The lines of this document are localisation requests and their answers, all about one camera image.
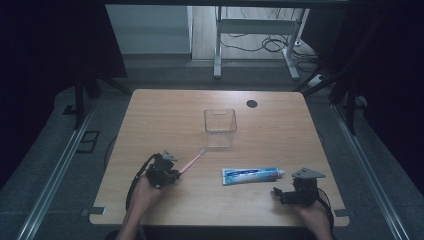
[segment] black circular hole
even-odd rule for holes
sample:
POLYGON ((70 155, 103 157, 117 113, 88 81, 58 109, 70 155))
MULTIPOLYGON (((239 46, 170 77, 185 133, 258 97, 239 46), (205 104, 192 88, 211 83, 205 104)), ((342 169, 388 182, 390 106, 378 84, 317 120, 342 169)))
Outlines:
POLYGON ((257 107, 258 106, 258 103, 255 101, 255 100, 249 100, 249 101, 247 101, 247 106, 248 107, 250 107, 250 108, 255 108, 255 107, 257 107))

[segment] transparent box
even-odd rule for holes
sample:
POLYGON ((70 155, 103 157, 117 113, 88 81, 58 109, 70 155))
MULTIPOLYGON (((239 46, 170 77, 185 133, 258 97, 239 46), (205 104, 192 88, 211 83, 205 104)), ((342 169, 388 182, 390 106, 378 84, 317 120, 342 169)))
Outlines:
POLYGON ((205 131, 208 147, 231 147, 237 131, 234 109, 205 110, 205 131))

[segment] dark background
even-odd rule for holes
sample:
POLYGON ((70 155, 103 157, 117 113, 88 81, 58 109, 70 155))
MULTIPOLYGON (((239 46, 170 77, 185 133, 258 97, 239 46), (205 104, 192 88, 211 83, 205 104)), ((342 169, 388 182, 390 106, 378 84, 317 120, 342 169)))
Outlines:
MULTIPOLYGON (((365 97, 364 115, 421 193, 424 193, 424 6, 414 0, 388 3, 352 77, 365 97)), ((302 40, 337 72, 354 51, 375 11, 311 9, 302 40)))
POLYGON ((126 76, 103 3, 1 1, 1 186, 44 127, 58 92, 83 78, 126 76))

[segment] toothpaste tube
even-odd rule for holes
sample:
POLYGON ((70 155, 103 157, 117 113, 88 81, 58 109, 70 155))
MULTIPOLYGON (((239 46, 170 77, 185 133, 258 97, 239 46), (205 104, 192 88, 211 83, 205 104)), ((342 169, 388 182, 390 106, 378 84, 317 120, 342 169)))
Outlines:
POLYGON ((285 173, 276 167, 253 169, 222 169, 222 185, 233 185, 251 182, 272 182, 285 173))

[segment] human hand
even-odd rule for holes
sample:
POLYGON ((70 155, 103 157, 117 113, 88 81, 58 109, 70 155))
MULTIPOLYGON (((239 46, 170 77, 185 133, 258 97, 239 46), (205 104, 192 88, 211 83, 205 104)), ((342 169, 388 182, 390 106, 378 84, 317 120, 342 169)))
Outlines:
POLYGON ((145 175, 140 177, 132 192, 124 222, 122 223, 116 239, 135 239, 138 225, 140 224, 144 213, 149 207, 158 201, 164 190, 164 188, 154 188, 145 175))
POLYGON ((149 207, 158 201, 163 191, 163 188, 154 188, 146 175, 142 175, 132 192, 128 211, 135 214, 144 214, 149 207))
MULTIPOLYGON (((320 192, 320 197, 324 201, 328 202, 327 197, 322 192, 320 192)), ((333 239, 327 211, 321 203, 315 201, 309 207, 305 205, 291 206, 299 214, 305 226, 315 235, 318 240, 333 239)))

